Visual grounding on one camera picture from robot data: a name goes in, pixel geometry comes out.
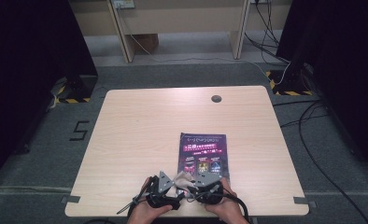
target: table grommet hole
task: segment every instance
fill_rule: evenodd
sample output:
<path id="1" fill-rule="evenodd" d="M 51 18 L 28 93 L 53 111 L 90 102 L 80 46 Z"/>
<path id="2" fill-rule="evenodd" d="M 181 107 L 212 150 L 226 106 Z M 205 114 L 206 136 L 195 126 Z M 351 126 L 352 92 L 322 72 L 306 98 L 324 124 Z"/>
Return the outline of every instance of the table grommet hole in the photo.
<path id="1" fill-rule="evenodd" d="M 213 101 L 214 103 L 219 103 L 219 102 L 221 102 L 221 100 L 222 100 L 222 98 L 219 95 L 214 95 L 214 96 L 211 97 L 211 101 Z"/>

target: cardboard box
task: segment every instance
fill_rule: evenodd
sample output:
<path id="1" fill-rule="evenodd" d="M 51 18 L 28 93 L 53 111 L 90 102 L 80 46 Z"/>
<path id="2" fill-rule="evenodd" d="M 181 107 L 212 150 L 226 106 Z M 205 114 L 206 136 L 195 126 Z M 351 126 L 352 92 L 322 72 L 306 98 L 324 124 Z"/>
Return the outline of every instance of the cardboard box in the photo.
<path id="1" fill-rule="evenodd" d="M 146 51 L 152 52 L 159 44 L 158 34 L 152 35 L 133 35 L 134 39 L 138 42 L 134 43 L 134 51 L 144 51 L 138 44 L 140 44 Z"/>

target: book cover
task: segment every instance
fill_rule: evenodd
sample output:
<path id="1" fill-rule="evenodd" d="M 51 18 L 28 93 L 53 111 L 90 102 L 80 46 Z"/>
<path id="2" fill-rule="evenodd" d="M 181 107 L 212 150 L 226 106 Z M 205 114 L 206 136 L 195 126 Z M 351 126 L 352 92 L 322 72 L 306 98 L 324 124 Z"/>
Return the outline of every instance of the book cover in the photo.
<path id="1" fill-rule="evenodd" d="M 196 179 L 203 172 L 221 175 L 229 181 L 227 138 L 225 134 L 182 133 L 178 169 Z"/>

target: gray carpet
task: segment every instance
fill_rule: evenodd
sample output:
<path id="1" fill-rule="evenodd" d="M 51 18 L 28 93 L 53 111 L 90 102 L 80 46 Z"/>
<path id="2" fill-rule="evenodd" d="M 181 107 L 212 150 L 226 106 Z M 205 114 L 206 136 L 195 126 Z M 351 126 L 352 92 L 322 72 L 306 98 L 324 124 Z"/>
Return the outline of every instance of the gray carpet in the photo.
<path id="1" fill-rule="evenodd" d="M 275 66 L 260 64 L 264 71 Z M 73 187 L 93 126 L 108 90 L 263 85 L 273 104 L 315 100 L 314 96 L 276 96 L 253 64 L 178 64 L 98 67 L 99 79 L 87 104 L 58 104 L 45 114 L 30 142 L 30 153 L 11 156 L 0 171 L 0 223 L 84 223 L 90 218 L 64 214 L 61 203 Z M 328 114 L 320 104 L 312 116 Z M 310 104 L 275 107 L 280 124 L 298 120 Z M 70 141 L 78 121 L 84 140 Z M 368 163 L 350 152 L 330 116 L 303 123 L 303 136 L 319 166 L 368 217 Z M 257 217 L 258 223 L 365 223 L 347 199 L 323 176 L 301 143 L 298 125 L 282 128 L 304 193 L 318 207 L 304 217 Z M 124 218 L 110 218 L 125 223 Z M 161 218 L 155 223 L 219 223 L 215 218 Z"/>

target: person's left hand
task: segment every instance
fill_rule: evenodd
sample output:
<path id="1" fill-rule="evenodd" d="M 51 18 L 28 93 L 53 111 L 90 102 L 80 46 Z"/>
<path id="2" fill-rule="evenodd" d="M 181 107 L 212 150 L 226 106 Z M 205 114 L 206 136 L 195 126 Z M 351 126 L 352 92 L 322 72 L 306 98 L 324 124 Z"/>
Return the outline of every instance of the person's left hand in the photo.
<path id="1" fill-rule="evenodd" d="M 143 184 L 144 188 L 147 183 L 149 182 L 149 178 Z M 139 203 L 133 210 L 132 214 L 129 216 L 128 224 L 149 224 L 155 218 L 159 217 L 160 215 L 167 213 L 168 211 L 172 210 L 172 205 L 165 205 L 160 208 L 153 208 L 149 206 L 147 201 Z"/>

